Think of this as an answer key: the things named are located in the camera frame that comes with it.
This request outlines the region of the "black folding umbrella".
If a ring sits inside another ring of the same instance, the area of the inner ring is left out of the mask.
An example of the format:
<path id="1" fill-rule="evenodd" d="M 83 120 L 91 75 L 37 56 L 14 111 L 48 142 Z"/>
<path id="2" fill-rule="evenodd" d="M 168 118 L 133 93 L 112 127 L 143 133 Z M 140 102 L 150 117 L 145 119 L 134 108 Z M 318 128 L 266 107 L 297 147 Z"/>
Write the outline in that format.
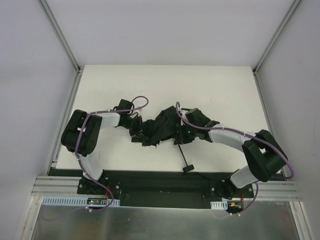
<path id="1" fill-rule="evenodd" d="M 145 146 L 154 146 L 160 142 L 173 139 L 177 134 L 177 124 L 181 123 L 176 113 L 176 108 L 170 106 L 162 110 L 155 119 L 143 121 L 142 131 L 131 137 L 133 143 L 141 143 Z"/>

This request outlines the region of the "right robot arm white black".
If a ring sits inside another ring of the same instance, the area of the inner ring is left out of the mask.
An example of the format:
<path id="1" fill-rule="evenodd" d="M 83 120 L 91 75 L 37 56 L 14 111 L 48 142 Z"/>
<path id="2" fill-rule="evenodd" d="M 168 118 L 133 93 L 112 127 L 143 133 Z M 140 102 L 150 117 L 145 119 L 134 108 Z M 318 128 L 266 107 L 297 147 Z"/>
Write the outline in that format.
<path id="1" fill-rule="evenodd" d="M 222 144 L 242 152 L 247 165 L 233 172 L 216 187 L 221 198 L 232 199 L 238 190 L 257 182 L 268 182 L 288 163 L 287 156 L 272 136 L 262 129 L 259 132 L 244 132 L 211 120 L 198 108 L 176 107 L 180 118 L 175 142 L 178 145 L 191 143 L 195 138 L 209 143 Z"/>

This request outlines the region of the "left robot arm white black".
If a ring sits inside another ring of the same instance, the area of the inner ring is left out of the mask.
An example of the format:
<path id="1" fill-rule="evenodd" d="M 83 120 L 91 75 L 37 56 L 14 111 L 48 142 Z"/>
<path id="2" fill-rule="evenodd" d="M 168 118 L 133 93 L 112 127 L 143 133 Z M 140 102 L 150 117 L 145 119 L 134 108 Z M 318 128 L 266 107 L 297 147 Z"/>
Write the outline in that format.
<path id="1" fill-rule="evenodd" d="M 122 99 L 112 109 L 86 112 L 76 109 L 61 135 L 61 144 L 71 152 L 78 162 L 82 175 L 91 180 L 98 181 L 103 174 L 103 168 L 99 163 L 99 154 L 95 150 L 100 130 L 119 126 L 121 117 L 130 116 L 135 111 L 146 107 L 149 100 L 145 96 L 137 96 L 145 99 L 142 106 L 134 106 L 133 101 Z"/>

